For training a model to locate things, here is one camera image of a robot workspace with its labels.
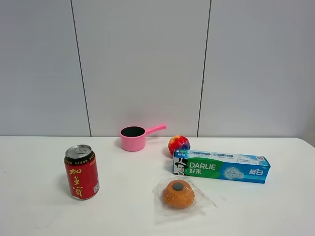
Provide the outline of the Darlie toothpaste box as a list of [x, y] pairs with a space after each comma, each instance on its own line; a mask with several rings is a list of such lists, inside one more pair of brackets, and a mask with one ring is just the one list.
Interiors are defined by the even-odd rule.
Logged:
[[177, 149], [173, 174], [264, 184], [270, 164], [263, 156]]

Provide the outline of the rainbow bumpy ball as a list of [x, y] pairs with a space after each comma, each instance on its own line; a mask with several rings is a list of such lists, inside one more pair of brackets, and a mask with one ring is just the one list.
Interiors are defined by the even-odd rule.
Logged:
[[176, 149], [190, 150], [190, 142], [188, 138], [183, 135], [175, 135], [170, 139], [168, 149], [171, 155], [174, 154]]

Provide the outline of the pink toy saucepan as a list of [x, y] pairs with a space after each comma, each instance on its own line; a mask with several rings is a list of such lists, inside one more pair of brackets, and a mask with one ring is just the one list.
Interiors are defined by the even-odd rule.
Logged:
[[145, 147], [146, 136], [166, 129], [165, 124], [160, 124], [151, 128], [143, 128], [139, 126], [129, 126], [120, 131], [122, 148], [125, 151], [136, 152]]

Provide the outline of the wrapped orange bun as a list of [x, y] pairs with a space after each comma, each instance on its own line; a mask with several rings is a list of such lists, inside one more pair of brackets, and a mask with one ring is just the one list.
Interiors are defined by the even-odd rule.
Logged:
[[163, 220], [188, 218], [217, 206], [187, 177], [163, 179], [153, 194], [156, 216]]

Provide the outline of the red herbal tea can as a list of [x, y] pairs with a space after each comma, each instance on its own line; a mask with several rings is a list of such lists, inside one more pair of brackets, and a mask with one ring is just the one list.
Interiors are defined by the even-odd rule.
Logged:
[[96, 156], [89, 145], [76, 145], [67, 149], [64, 164], [73, 197], [86, 200], [99, 191]]

